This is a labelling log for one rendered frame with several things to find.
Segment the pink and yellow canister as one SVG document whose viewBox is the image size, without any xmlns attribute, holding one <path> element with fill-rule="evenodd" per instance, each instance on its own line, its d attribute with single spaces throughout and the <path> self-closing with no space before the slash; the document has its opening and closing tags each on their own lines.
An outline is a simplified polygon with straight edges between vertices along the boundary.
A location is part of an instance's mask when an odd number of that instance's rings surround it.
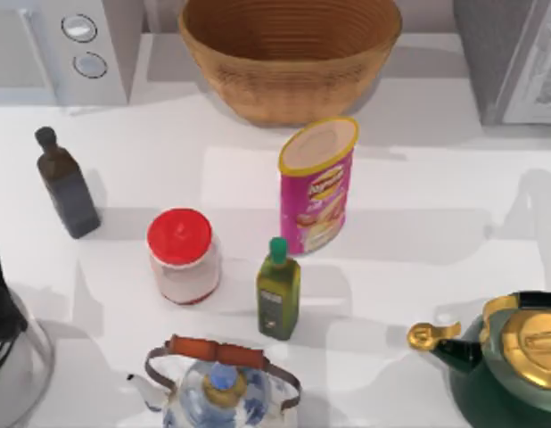
<svg viewBox="0 0 551 428">
<path fill-rule="evenodd" d="M 280 151 L 280 235 L 292 255 L 316 251 L 340 233 L 358 137 L 353 118 L 322 119 Z"/>
</svg>

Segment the green oil bottle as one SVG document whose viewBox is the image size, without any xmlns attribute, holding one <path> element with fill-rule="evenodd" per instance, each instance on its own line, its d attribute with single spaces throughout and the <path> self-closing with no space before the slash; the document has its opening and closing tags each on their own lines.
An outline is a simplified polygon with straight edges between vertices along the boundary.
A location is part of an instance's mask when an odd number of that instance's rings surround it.
<svg viewBox="0 0 551 428">
<path fill-rule="evenodd" d="M 288 255 L 287 241 L 273 237 L 256 279 L 259 331 L 273 339 L 291 338 L 299 318 L 300 264 Z"/>
</svg>

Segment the white jar with red lid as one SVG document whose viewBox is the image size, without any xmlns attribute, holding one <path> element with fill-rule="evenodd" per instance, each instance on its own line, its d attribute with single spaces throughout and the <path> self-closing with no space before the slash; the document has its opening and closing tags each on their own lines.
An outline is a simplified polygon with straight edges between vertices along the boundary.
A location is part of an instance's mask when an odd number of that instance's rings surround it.
<svg viewBox="0 0 551 428">
<path fill-rule="evenodd" d="M 146 244 L 155 283 L 167 300 L 193 305 L 218 288 L 218 240 L 211 223 L 198 210 L 164 210 L 149 225 Z"/>
</svg>

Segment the woven wicker basket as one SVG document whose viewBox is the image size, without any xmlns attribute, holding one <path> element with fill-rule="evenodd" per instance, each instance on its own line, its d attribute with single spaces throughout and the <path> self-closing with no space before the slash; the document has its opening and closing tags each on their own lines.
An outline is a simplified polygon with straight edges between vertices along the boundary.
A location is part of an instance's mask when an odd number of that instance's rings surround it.
<svg viewBox="0 0 551 428">
<path fill-rule="evenodd" d="M 269 125 L 344 113 L 402 30 L 395 0 L 186 0 L 177 22 L 219 98 Z"/>
</svg>

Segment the blue and white teapot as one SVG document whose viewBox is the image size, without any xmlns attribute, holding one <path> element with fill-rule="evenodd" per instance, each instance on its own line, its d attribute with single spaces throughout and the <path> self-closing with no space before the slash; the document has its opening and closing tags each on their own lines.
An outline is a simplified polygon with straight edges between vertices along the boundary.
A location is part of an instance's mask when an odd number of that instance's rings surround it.
<svg viewBox="0 0 551 428">
<path fill-rule="evenodd" d="M 152 366 L 174 356 L 193 360 L 176 380 Z M 148 352 L 144 369 L 127 381 L 161 428 L 300 428 L 300 381 L 262 350 L 174 334 Z"/>
</svg>

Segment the dark glass bottle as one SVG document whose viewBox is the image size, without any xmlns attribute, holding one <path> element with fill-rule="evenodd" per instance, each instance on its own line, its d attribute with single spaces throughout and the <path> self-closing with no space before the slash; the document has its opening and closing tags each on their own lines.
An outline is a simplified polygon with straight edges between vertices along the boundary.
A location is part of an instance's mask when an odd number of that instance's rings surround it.
<svg viewBox="0 0 551 428">
<path fill-rule="evenodd" d="M 73 239 L 80 239 L 101 225 L 82 170 L 70 152 L 57 143 L 51 127 L 35 132 L 42 154 L 37 160 L 39 174 L 60 220 Z"/>
</svg>

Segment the round microwave knob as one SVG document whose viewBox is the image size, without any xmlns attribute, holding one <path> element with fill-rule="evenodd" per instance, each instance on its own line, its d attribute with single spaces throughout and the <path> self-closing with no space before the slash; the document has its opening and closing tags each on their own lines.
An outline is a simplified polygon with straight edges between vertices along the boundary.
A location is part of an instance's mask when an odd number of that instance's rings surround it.
<svg viewBox="0 0 551 428">
<path fill-rule="evenodd" d="M 62 19 L 62 32 L 77 43 L 89 43 L 97 36 L 95 22 L 84 14 L 75 14 Z"/>
<path fill-rule="evenodd" d="M 74 70 L 84 78 L 102 78 L 108 71 L 107 62 L 97 53 L 86 52 L 72 60 Z"/>
</svg>

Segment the green and gold kettle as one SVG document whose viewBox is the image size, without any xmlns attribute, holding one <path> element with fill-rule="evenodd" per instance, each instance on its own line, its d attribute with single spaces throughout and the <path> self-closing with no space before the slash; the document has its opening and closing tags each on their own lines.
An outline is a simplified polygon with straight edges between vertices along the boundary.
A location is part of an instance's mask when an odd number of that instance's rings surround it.
<svg viewBox="0 0 551 428">
<path fill-rule="evenodd" d="M 407 343 L 448 366 L 471 428 L 551 428 L 551 292 L 489 300 L 466 331 L 417 323 Z"/>
</svg>

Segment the pale microwave oven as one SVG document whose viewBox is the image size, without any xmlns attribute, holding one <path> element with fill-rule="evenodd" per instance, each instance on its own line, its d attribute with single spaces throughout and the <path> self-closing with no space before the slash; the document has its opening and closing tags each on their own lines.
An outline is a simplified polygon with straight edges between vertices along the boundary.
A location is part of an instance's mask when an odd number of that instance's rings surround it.
<svg viewBox="0 0 551 428">
<path fill-rule="evenodd" d="M 77 43 L 62 19 L 91 18 L 96 38 Z M 134 83 L 144 25 L 144 0 L 0 0 L 0 105 L 126 105 Z M 84 78 L 75 56 L 104 58 L 107 73 Z"/>
</svg>

